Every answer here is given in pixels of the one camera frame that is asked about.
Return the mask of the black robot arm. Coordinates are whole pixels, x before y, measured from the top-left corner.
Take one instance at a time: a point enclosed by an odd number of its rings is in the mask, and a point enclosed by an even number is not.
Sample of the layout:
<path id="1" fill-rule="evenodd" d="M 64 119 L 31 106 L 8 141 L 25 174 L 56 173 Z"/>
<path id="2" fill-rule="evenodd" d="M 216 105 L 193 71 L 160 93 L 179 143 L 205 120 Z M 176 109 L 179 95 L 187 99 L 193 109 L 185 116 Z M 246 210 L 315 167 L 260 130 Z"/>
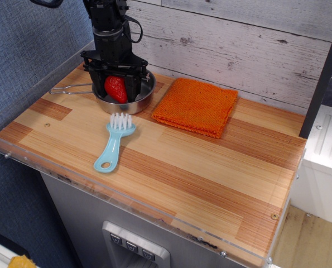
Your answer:
<path id="1" fill-rule="evenodd" d="M 141 81 L 147 78 L 148 62 L 132 51 L 130 22 L 126 1 L 84 1 L 91 19 L 95 50 L 83 51 L 84 70 L 94 85 L 94 93 L 104 99 L 110 96 L 119 103 L 134 102 L 141 91 Z"/>

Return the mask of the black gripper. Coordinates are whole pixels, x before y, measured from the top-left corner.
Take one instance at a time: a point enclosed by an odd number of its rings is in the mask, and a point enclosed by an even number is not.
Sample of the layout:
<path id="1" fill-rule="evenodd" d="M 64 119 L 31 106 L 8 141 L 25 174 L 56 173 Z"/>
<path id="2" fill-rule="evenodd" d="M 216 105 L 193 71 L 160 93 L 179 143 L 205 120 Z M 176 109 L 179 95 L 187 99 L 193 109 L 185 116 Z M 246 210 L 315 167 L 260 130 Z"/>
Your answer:
<path id="1" fill-rule="evenodd" d="M 142 79 L 150 79 L 148 62 L 132 52 L 132 44 L 140 42 L 143 33 L 136 41 L 131 39 L 129 29 L 94 29 L 93 35 L 95 50 L 83 51 L 81 56 L 84 58 L 84 69 L 92 79 L 94 93 L 99 98 L 105 98 L 108 95 L 104 87 L 107 76 L 124 76 L 127 101 L 134 102 L 141 92 Z"/>

